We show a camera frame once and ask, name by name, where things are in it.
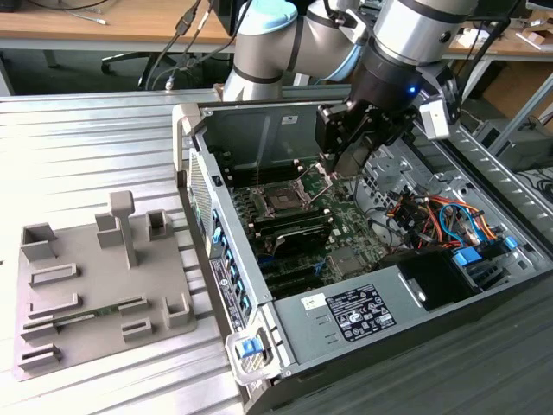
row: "small circuit board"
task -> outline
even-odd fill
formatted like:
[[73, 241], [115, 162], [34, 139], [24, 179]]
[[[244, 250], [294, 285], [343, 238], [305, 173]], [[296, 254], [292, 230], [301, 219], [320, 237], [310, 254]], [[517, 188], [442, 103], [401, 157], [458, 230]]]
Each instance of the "small circuit board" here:
[[355, 180], [329, 176], [316, 161], [296, 167], [296, 179], [231, 190], [275, 297], [357, 277], [390, 251], [353, 199]]

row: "blue wire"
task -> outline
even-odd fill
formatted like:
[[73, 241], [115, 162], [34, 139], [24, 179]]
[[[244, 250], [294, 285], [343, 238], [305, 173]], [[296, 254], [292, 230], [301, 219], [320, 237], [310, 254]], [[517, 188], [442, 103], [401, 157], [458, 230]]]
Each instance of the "blue wire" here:
[[476, 222], [474, 222], [473, 216], [470, 214], [470, 212], [468, 212], [468, 210], [465, 207], [463, 207], [463, 206], [461, 206], [457, 203], [449, 203], [447, 205], [443, 205], [442, 210], [440, 210], [440, 225], [442, 226], [443, 231], [445, 233], [447, 233], [449, 236], [457, 239], [461, 243], [461, 247], [465, 246], [465, 242], [463, 241], [463, 239], [459, 235], [457, 235], [456, 233], [450, 232], [449, 229], [445, 225], [444, 212], [445, 212], [445, 210], [448, 206], [455, 206], [456, 208], [459, 208], [459, 210], [461, 210], [468, 217], [468, 220], [470, 221], [470, 224], [473, 227], [474, 233], [476, 233], [478, 238], [480, 240], [488, 241], [488, 238], [486, 237], [486, 235], [478, 228], [478, 226], [476, 225]]

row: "power supply label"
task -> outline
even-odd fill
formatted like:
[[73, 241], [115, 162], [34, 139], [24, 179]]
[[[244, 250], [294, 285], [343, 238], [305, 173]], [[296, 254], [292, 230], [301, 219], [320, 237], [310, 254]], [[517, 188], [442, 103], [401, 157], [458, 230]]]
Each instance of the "power supply label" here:
[[223, 300], [223, 305], [226, 310], [227, 320], [232, 325], [232, 331], [240, 331], [245, 327], [244, 320], [240, 314], [240, 308], [238, 307], [236, 296], [234, 295], [234, 289], [232, 287], [231, 280], [226, 275], [225, 266], [220, 259], [213, 259], [209, 261], [215, 281], [217, 282], [217, 288], [219, 294]]
[[373, 284], [328, 297], [327, 304], [349, 342], [397, 324]]

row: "aluminum extrusion table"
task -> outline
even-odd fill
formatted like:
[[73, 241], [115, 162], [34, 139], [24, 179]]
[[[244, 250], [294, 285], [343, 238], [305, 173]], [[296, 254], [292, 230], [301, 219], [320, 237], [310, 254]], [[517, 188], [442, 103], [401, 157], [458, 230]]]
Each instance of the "aluminum extrusion table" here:
[[[325, 95], [344, 96], [338, 86]], [[321, 88], [285, 90], [320, 97]], [[0, 103], [0, 412], [240, 414], [213, 308], [173, 182], [172, 106], [212, 90], [10, 97]], [[196, 331], [18, 383], [12, 377], [19, 222], [92, 223], [106, 192], [131, 188], [137, 212], [165, 208]], [[479, 322], [285, 406], [292, 414], [552, 413], [553, 278]]]
[[[0, 103], [1, 413], [243, 413], [171, 164], [173, 105], [217, 99], [215, 91], [200, 90]], [[92, 223], [107, 193], [119, 189], [133, 192], [136, 214], [164, 208], [174, 220], [198, 328], [17, 382], [11, 374], [17, 228], [35, 220], [54, 228]]]

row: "white sticker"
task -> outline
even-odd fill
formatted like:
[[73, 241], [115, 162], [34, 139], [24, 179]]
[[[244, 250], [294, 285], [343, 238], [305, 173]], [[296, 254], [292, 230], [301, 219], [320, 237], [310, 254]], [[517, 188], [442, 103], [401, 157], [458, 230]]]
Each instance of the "white sticker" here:
[[327, 305], [327, 302], [325, 301], [325, 294], [320, 292], [314, 296], [302, 298], [302, 304], [305, 310], [312, 310]]
[[283, 117], [283, 125], [297, 123], [297, 115], [287, 115]]

